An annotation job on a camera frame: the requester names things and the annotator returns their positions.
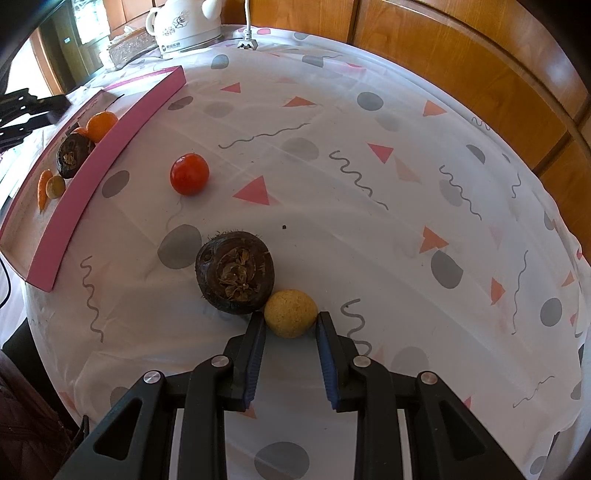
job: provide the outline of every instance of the pink tray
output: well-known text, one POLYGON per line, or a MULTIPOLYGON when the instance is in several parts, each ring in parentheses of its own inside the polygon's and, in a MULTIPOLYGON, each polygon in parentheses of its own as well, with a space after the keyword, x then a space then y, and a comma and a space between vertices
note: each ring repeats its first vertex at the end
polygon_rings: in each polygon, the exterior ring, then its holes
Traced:
MULTIPOLYGON (((179 66, 153 72, 124 82, 130 83, 147 76, 163 73, 168 73, 168 75, 160 80, 121 116, 111 131, 97 144, 80 170, 76 173, 76 176, 68 182, 66 192, 53 210, 47 226, 40 236, 28 270, 20 264, 17 265, 17 262, 11 261, 9 249, 6 247, 7 242, 3 242, 3 237, 8 237, 7 233, 9 230, 18 229, 18 219, 13 218, 11 221, 11 217, 15 216, 13 209, 15 205, 19 204, 19 196, 24 190, 25 185, 23 184, 19 190, 2 224, 2 229, 0 229, 0 250, 2 250, 2 253, 4 253, 13 269, 26 282, 47 292, 53 289, 61 259, 64 256, 74 229, 80 220, 80 216, 96 188, 134 135, 185 85, 186 79, 183 68, 179 66)), ((107 89, 113 89, 124 83, 112 85, 107 89)), ((49 147, 44 150, 44 153, 35 163, 25 180, 25 183, 35 183, 35 191, 37 179, 41 173, 41 168, 39 167, 41 166, 43 155, 48 149, 49 147)))

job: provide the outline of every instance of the squiggly line pattern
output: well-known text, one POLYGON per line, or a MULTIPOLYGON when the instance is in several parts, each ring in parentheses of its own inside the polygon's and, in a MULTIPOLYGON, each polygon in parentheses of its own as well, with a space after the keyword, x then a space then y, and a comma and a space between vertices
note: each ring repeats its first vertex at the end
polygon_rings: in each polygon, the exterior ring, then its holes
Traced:
POLYGON ((98 320, 100 312, 99 312, 98 308, 96 308, 90 304, 90 300, 92 299, 93 296, 95 296, 95 286, 92 283, 84 283, 84 281, 92 273, 92 266, 91 265, 84 265, 84 262, 87 260, 90 260, 91 258, 92 258, 92 255, 89 257, 86 257, 82 262, 80 262, 80 268, 88 268, 88 273, 86 275, 84 275, 84 277, 82 277, 82 286, 84 288, 91 288, 92 289, 92 291, 90 292, 90 296, 86 300, 86 306, 95 313, 95 318, 90 323, 90 329, 92 332, 100 333, 100 342, 103 343, 103 340, 105 338, 105 333, 102 330, 94 328, 95 322, 98 320))
POLYGON ((538 386, 535 388, 534 392, 531 394, 531 397, 525 397, 525 398, 522 398, 521 400, 519 400, 519 402, 513 403, 513 408, 517 408, 519 406, 519 404, 523 401, 530 401, 532 398, 534 398, 535 394, 537 393, 538 389, 540 388, 540 385, 546 383, 550 378, 556 378, 556 377, 554 375, 550 375, 548 378, 546 378, 546 380, 538 382, 538 386))
POLYGON ((178 198, 178 203, 177 203, 177 205, 180 205, 180 206, 181 206, 181 208, 179 208, 179 209, 178 209, 178 212, 176 212, 176 213, 173 213, 173 214, 172 214, 172 215, 171 215, 171 216, 168 218, 168 220, 166 220, 166 231, 167 231, 167 232, 169 232, 169 230, 168 230, 168 224, 170 223, 170 221, 171 221, 171 220, 172 220, 174 217, 176 217, 177 215, 179 215, 179 214, 180 214, 180 213, 183 211, 183 207, 184 207, 184 205, 183 205, 183 195, 181 195, 181 196, 178 198))
POLYGON ((442 165, 441 167, 439 167, 439 171, 441 173, 443 173, 444 175, 449 175, 449 177, 450 177, 449 180, 448 180, 449 185, 451 185, 452 187, 457 187, 457 188, 460 189, 460 198, 462 200, 465 200, 465 201, 468 202, 468 204, 470 205, 470 213, 472 215, 476 215, 480 219, 480 221, 482 221, 482 215, 480 213, 475 212, 474 210, 472 210, 472 201, 469 198, 464 197, 464 189, 462 188, 462 186, 461 185, 456 185, 455 183, 452 183, 452 180, 454 179, 453 175, 450 172, 448 172, 448 171, 443 171, 443 167, 445 167, 445 165, 442 165))
POLYGON ((250 137, 250 138, 241 138, 239 140, 234 140, 231 144, 229 144, 227 147, 223 147, 221 145, 217 145, 218 147, 220 147, 221 149, 225 150, 227 148, 233 147, 234 144, 237 144, 238 142, 252 142, 256 137, 274 137, 275 135, 279 135, 281 132, 285 132, 287 130, 299 130, 300 128, 302 128, 304 125, 309 125, 309 123, 306 124, 301 124, 299 127, 295 127, 295 128, 282 128, 281 130, 278 130, 277 132, 275 132, 274 134, 258 134, 255 135, 254 137, 250 137))
POLYGON ((482 125, 484 125, 484 128, 486 130, 490 130, 491 128, 486 124, 486 122, 480 120, 478 117, 473 116, 472 117, 472 121, 476 124, 477 127, 481 127, 482 125))
POLYGON ((515 188, 521 187, 521 178, 519 177, 519 172, 517 172, 517 180, 519 180, 519 183, 516 183, 515 185, 511 185, 511 191, 513 192, 513 198, 517 198, 517 194, 515 193, 515 188))
POLYGON ((521 270, 519 272, 519 275, 517 275, 517 290, 515 290, 515 294, 513 295, 513 301, 515 302, 515 313, 513 314, 513 332, 511 333, 511 335, 515 335, 517 333, 517 328, 515 327, 515 315, 517 315, 517 292, 519 292, 519 290, 521 288, 521 274, 527 268, 527 260, 525 258, 525 256, 527 255, 527 252, 529 252, 529 250, 526 250, 525 253, 523 254, 524 266, 523 266, 523 270, 521 270))
POLYGON ((372 196, 374 195, 374 191, 373 189, 371 189, 370 187, 365 187, 363 185, 359 184, 359 181, 363 178, 363 175, 361 175, 361 172, 358 172, 357 170, 345 170, 345 167, 348 167, 349 165, 351 165, 351 162, 349 161, 348 158, 344 158, 344 157, 334 157, 334 154, 336 153, 340 153, 340 150, 335 150, 332 153, 329 153, 329 157, 332 158, 332 160, 345 160, 346 164, 342 165, 340 167, 341 172, 343 173, 351 173, 351 174, 357 174, 358 177, 357 179, 353 182, 355 184, 355 186, 359 187, 362 190, 367 190, 368 191, 368 197, 371 198, 375 203, 379 203, 381 206, 383 206, 384 208, 386 208, 386 210, 389 210, 388 205, 386 205, 383 202, 379 202, 377 200, 374 200, 372 198, 372 196))
MULTIPOLYGON (((347 337, 351 338, 351 335, 355 332, 360 331, 363 327, 365 327, 365 319, 363 318, 363 315, 360 315, 359 313, 349 313, 345 311, 345 308, 349 307, 349 305, 352 305, 353 303, 359 303, 361 301, 361 299, 354 299, 351 301, 347 301, 345 303, 343 303, 340 307, 340 312, 345 315, 346 317, 349 318, 354 318, 354 319, 359 319, 361 320, 361 325, 359 325, 358 327, 355 328, 351 328, 351 330, 349 330, 347 332, 347 337)), ((366 342, 365 340, 354 340, 351 338, 351 340, 353 340, 353 343, 355 343, 356 345, 365 345, 368 348, 368 351, 364 353, 364 355, 369 355, 371 353, 371 350, 373 350, 373 347, 371 346, 371 343, 366 342)))

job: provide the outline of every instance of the white tablecloth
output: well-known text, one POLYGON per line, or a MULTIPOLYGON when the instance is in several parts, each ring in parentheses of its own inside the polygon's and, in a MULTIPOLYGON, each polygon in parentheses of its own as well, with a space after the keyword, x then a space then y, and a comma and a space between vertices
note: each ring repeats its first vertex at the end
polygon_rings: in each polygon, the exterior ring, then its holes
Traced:
MULTIPOLYGON (((27 287, 56 390, 96 424, 145 371, 220 353, 245 322, 202 298, 193 263, 216 232, 243 229, 268 245, 276 289, 311 295, 391 370, 436 371, 536 478, 581 408, 591 299, 556 204, 425 80, 334 41, 255 31, 254 52, 226 40, 92 82, 175 64, 187 76, 97 189, 54 290, 27 287), (187 152, 211 169, 195 197, 168 181, 187 152)), ((251 411, 226 415, 229 476, 351 478, 355 428, 330 409, 313 337, 269 334, 251 411)))

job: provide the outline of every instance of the wooden cabinet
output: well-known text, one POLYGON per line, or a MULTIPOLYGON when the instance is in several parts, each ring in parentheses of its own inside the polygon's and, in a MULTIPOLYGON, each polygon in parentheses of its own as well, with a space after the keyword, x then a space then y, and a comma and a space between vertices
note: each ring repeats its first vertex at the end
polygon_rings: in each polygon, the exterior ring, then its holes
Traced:
POLYGON ((564 223, 579 239, 583 253, 591 254, 591 165, 581 147, 571 141, 540 177, 554 197, 564 223))
POLYGON ((357 0, 254 0, 252 24, 347 42, 357 0))
POLYGON ((579 74, 546 28, 517 0, 418 0, 497 43, 541 80, 574 117, 587 97, 579 74))
POLYGON ((363 0, 354 44, 445 90, 534 168, 566 132, 565 125, 480 39, 441 20, 385 0, 363 0))

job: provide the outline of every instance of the small yellow fruit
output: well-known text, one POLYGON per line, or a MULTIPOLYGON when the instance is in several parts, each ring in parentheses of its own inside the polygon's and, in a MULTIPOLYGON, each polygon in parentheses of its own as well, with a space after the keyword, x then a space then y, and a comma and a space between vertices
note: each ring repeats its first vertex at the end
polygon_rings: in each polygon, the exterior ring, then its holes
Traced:
POLYGON ((47 196, 52 200, 58 199, 64 195, 64 192, 66 191, 66 182, 59 175, 55 175, 47 180, 45 191, 47 196))
POLYGON ((299 290, 281 290, 265 305, 265 321, 274 334, 296 338, 312 326, 318 316, 314 300, 299 290))

